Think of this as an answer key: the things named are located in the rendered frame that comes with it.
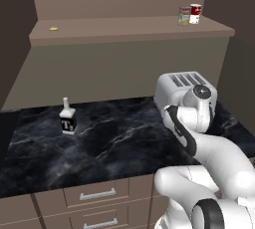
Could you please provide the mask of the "brown cabinet shelf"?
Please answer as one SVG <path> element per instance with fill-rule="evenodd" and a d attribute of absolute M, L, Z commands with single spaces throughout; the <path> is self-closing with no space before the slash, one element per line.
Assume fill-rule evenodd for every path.
<path fill-rule="evenodd" d="M 196 25 L 177 25 L 175 16 L 41 20 L 29 38 L 32 46 L 232 37 L 235 30 L 201 17 Z"/>

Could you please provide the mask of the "narrow brown cabinet panel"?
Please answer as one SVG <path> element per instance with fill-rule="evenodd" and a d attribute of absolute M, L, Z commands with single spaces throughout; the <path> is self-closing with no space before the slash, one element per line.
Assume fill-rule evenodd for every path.
<path fill-rule="evenodd" d="M 153 175 L 131 177 L 128 196 L 130 200 L 149 198 L 152 194 Z"/>

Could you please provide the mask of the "brown cabinet front panel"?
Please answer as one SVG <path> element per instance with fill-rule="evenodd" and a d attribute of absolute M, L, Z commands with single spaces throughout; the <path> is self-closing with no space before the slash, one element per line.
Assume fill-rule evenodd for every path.
<path fill-rule="evenodd" d="M 0 199 L 0 229 L 42 229 L 29 194 Z"/>

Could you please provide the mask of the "white four-slot toaster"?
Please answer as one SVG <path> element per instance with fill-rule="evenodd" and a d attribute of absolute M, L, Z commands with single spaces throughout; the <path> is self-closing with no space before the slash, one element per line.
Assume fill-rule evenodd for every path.
<path fill-rule="evenodd" d="M 196 132 L 206 132 L 215 116 L 217 90 L 197 72 L 168 73 L 156 83 L 154 102 L 163 114 L 167 106 L 184 108 L 182 121 Z"/>

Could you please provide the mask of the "black bottle with white neck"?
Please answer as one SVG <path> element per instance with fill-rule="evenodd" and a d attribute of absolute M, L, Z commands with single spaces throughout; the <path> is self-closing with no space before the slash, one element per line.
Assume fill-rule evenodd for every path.
<path fill-rule="evenodd" d="M 65 134 L 74 134 L 77 127 L 76 110 L 70 107 L 67 98 L 63 98 L 63 104 L 64 107 L 60 112 L 62 132 Z"/>

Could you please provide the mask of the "brown drawer front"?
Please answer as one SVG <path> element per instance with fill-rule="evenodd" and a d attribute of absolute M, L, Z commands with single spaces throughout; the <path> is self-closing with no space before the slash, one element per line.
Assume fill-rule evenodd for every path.
<path fill-rule="evenodd" d="M 103 208 L 96 208 L 87 211 L 79 211 L 72 214 L 69 218 L 71 229 L 84 229 L 84 224 L 97 224 L 111 221 L 117 218 L 119 223 L 115 226 L 103 227 L 100 229 L 120 229 L 128 227 L 128 206 L 118 204 Z"/>
<path fill-rule="evenodd" d="M 109 191 L 112 188 L 116 190 L 117 192 L 116 195 L 84 200 L 84 201 L 80 200 L 81 193 L 84 193 L 84 194 L 98 193 L 98 192 Z M 102 203 L 107 201 L 116 201 L 118 199 L 126 198 L 128 197 L 128 188 L 129 188 L 128 179 L 124 178 L 124 179 L 65 188 L 64 195 L 65 195 L 67 206 L 71 208 L 75 206 L 91 205 L 91 204 Z"/>

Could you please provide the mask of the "green and white can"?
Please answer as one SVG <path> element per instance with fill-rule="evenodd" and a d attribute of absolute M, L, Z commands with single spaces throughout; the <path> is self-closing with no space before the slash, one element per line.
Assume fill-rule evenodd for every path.
<path fill-rule="evenodd" d="M 189 24 L 189 18 L 190 18 L 190 7 L 181 6 L 179 8 L 178 25 L 187 26 Z"/>

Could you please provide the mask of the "red and white can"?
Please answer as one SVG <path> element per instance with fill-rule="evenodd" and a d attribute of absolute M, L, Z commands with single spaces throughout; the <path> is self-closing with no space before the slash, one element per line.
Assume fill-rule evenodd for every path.
<path fill-rule="evenodd" d="M 199 23 L 201 8 L 202 8 L 201 4 L 191 4 L 190 5 L 190 18 L 189 18 L 190 24 L 198 24 Z"/>

